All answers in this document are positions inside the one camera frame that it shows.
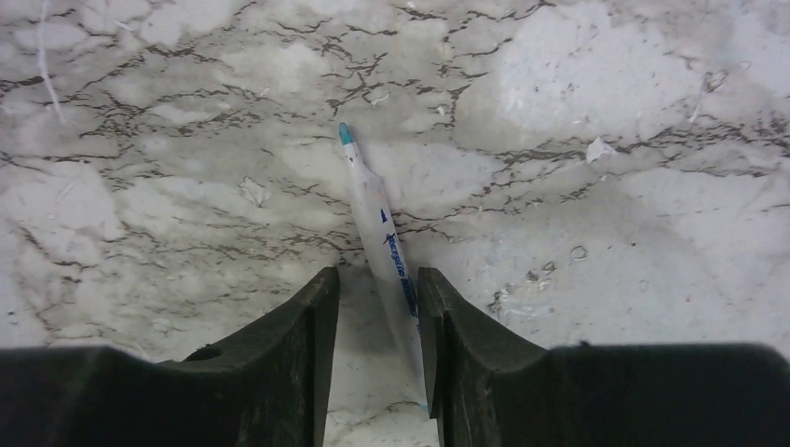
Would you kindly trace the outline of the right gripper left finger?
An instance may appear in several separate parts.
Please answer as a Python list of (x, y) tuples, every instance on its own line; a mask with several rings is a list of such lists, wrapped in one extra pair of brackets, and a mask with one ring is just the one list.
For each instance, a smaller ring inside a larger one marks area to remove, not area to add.
[(291, 299), (181, 361), (109, 346), (5, 349), (5, 446), (320, 446), (340, 278), (321, 269)]

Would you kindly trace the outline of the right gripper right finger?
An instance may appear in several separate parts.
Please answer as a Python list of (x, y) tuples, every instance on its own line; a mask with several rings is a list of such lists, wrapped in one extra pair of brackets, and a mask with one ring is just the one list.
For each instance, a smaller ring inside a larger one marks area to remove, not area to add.
[(753, 344), (546, 349), (418, 273), (429, 415), (443, 446), (785, 446), (789, 364)]

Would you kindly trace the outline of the white pen brown tip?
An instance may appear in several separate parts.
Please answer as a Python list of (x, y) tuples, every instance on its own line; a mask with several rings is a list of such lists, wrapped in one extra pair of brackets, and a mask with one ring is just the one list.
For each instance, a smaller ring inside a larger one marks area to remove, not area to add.
[(350, 176), (350, 207), (361, 237), (389, 330), (413, 384), (417, 404), (427, 410), (415, 286), (389, 208), (382, 178), (368, 169), (350, 126), (338, 125)]

